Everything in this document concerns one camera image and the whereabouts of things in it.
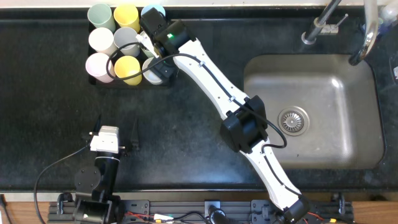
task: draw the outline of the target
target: black countertop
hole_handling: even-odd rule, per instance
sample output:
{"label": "black countertop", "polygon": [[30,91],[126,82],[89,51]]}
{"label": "black countertop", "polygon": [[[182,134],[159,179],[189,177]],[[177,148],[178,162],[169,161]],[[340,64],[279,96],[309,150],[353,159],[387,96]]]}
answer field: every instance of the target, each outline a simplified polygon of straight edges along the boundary
{"label": "black countertop", "polygon": [[[335,36],[303,45],[319,8],[168,9],[184,18],[221,71],[238,88],[243,68],[262,54],[350,54],[362,44],[362,9],[340,8],[350,17]],[[119,166],[116,191],[208,189],[264,190],[250,163],[219,135],[221,119],[188,76],[167,90],[112,90],[88,83],[86,9],[5,10],[0,16],[0,191],[31,191],[39,172],[84,145],[81,135],[96,118],[128,135],[139,119],[141,150]],[[301,190],[398,189],[398,29],[375,44],[374,69],[386,152],[374,169],[287,170]],[[46,191],[73,190],[75,172],[94,162],[88,150],[51,168],[40,181]]]}

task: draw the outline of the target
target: white wall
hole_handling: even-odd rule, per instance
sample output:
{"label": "white wall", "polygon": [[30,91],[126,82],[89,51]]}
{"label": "white wall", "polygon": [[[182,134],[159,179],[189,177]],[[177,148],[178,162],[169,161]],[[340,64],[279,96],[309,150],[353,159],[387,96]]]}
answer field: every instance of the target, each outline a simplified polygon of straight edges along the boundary
{"label": "white wall", "polygon": [[[9,7],[90,7],[96,3],[117,6],[133,2],[136,6],[161,4],[163,6],[324,6],[330,0],[0,0],[0,8]],[[385,5],[391,0],[377,0]],[[363,0],[342,0],[341,6],[362,5]]]}

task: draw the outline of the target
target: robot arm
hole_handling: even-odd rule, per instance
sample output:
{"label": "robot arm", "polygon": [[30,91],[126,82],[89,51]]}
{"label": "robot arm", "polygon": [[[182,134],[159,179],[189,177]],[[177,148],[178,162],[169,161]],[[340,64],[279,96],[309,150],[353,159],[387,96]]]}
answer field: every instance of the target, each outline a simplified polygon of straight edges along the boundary
{"label": "robot arm", "polygon": [[176,56],[173,60],[178,68],[200,86],[216,107],[223,120],[220,129],[223,139],[232,150],[240,151],[253,165],[272,202],[283,211],[279,222],[299,221],[310,208],[308,202],[299,197],[300,191],[286,176],[271,147],[263,147],[269,144],[265,132],[267,124],[237,104],[238,102],[265,118],[265,107],[260,98],[255,96],[250,99],[236,88],[210,60],[200,41],[183,22],[168,22],[163,15],[152,9],[143,15],[140,24],[154,44],[154,51],[161,57],[185,54],[197,58],[194,60]]}

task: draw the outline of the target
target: sink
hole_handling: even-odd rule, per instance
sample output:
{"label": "sink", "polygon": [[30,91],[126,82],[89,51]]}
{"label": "sink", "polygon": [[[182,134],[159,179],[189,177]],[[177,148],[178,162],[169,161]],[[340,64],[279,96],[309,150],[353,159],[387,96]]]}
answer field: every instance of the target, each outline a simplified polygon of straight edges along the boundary
{"label": "sink", "polygon": [[[366,169],[384,154],[373,71],[349,55],[261,55],[244,69],[244,91],[287,138],[274,149],[288,169]],[[273,144],[282,144],[268,127]]]}

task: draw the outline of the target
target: wooden surface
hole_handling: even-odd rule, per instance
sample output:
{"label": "wooden surface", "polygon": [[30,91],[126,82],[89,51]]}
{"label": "wooden surface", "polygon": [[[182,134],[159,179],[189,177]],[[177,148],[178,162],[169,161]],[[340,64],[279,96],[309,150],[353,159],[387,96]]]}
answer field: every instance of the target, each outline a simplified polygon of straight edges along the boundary
{"label": "wooden surface", "polygon": [[[398,202],[353,202],[353,206],[357,224],[398,223]],[[39,209],[43,219],[47,220],[49,203],[39,202]],[[8,211],[13,224],[40,224],[33,202],[9,202]],[[3,209],[1,216],[2,223],[8,224]]]}

